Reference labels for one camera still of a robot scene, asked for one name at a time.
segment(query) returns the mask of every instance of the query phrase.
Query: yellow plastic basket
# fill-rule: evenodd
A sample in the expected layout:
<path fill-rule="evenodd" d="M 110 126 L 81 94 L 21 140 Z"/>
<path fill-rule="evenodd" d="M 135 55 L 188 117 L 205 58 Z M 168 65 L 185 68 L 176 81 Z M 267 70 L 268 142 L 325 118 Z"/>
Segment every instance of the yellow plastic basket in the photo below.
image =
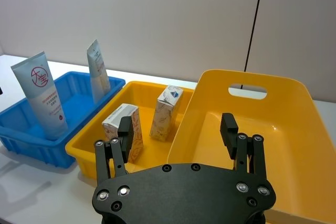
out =
<path fill-rule="evenodd" d="M 193 90 L 183 89 L 175 125 L 172 128 L 167 141 L 160 142 L 149 137 L 149 132 L 152 126 L 156 100 L 165 88 L 165 85 L 160 84 L 137 81 L 129 82 L 72 138 L 72 140 L 68 142 L 66 145 L 66 152 L 76 158 L 84 175 L 96 178 L 96 156 L 93 144 L 99 139 L 104 140 L 104 130 L 101 123 L 122 103 L 134 104 L 139 107 L 144 144 L 144 148 L 135 163 L 127 163 L 125 165 L 126 170 L 131 173 L 166 163 L 175 133 L 180 125 Z M 110 162 L 110 168 L 111 171 L 114 171 L 113 162 Z"/>
<path fill-rule="evenodd" d="M 267 90 L 261 100 L 233 96 L 234 83 Z M 275 209 L 336 223 L 336 154 L 306 87 L 292 79 L 236 71 L 203 73 L 172 144 L 168 163 L 232 168 L 219 132 L 221 114 L 239 131 L 264 136 Z"/>

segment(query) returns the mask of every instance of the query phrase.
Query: white tube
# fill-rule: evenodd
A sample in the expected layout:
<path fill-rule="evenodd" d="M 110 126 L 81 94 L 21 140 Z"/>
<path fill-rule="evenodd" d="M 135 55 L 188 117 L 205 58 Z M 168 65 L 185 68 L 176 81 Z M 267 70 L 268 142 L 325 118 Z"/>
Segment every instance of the white tube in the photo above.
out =
<path fill-rule="evenodd" d="M 98 41 L 95 40 L 87 50 L 90 80 L 94 103 L 99 102 L 110 90 L 110 81 L 106 73 Z"/>
<path fill-rule="evenodd" d="M 46 138 L 55 140 L 68 125 L 44 52 L 12 66 Z"/>

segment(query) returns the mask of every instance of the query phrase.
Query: white table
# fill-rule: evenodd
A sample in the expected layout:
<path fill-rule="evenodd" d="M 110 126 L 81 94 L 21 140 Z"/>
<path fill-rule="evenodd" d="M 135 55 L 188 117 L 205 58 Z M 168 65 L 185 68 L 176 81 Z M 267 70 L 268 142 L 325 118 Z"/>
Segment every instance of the white table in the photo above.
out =
<path fill-rule="evenodd" d="M 22 57 L 0 56 L 0 111 L 24 98 L 10 66 Z M 88 67 L 49 62 L 53 78 L 68 71 L 89 72 Z M 109 76 L 126 80 L 148 81 L 194 89 L 195 82 L 108 70 Z M 242 96 L 262 93 L 232 89 Z M 321 117 L 336 144 L 336 104 L 315 101 Z M 55 168 L 32 158 L 8 152 L 0 143 L 0 218 L 17 224 L 100 223 L 101 216 L 92 205 L 96 181 L 81 175 L 74 163 L 68 169 Z"/>

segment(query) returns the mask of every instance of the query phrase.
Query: plastic bin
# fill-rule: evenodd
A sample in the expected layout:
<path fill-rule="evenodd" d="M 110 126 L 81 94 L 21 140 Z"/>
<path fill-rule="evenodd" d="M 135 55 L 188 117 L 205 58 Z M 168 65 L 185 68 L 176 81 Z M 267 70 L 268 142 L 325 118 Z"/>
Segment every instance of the plastic bin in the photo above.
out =
<path fill-rule="evenodd" d="M 67 168 L 75 159 L 67 155 L 66 143 L 124 86 L 122 79 L 109 77 L 111 90 L 93 103 L 90 74 L 68 72 L 55 81 L 67 119 L 68 131 L 55 141 L 47 140 L 27 99 L 0 113 L 0 140 L 17 154 Z"/>
<path fill-rule="evenodd" d="M 263 87 L 261 100 L 228 92 L 234 83 Z M 224 70 L 203 73 L 172 144 L 168 163 L 232 168 L 219 132 L 222 112 L 239 131 L 264 136 L 275 209 L 336 223 L 336 154 L 306 87 L 292 79 Z"/>
<path fill-rule="evenodd" d="M 96 156 L 94 142 L 105 140 L 102 121 L 122 103 L 134 104 L 139 107 L 140 123 L 144 148 L 134 163 L 127 163 L 126 170 L 136 172 L 142 169 L 165 164 L 176 130 L 182 120 L 184 111 L 193 90 L 183 89 L 181 104 L 167 141 L 160 142 L 149 137 L 155 111 L 156 100 L 165 89 L 165 85 L 147 82 L 129 82 L 106 106 L 67 144 L 66 151 L 76 158 L 82 173 L 96 178 Z"/>

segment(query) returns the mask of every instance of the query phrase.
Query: white box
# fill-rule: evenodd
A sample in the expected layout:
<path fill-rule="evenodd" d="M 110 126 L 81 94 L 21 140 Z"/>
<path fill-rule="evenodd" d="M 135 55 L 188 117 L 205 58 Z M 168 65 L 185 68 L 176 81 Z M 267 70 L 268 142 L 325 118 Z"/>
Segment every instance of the white box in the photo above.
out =
<path fill-rule="evenodd" d="M 123 103 L 102 122 L 102 125 L 105 131 L 105 139 L 110 141 L 112 138 L 118 137 L 119 124 L 124 116 L 132 117 L 134 136 L 128 162 L 134 163 L 143 149 L 139 108 L 135 105 Z"/>
<path fill-rule="evenodd" d="M 171 126 L 175 123 L 177 107 L 183 89 L 167 86 L 157 99 L 150 136 L 160 141 L 165 141 Z"/>

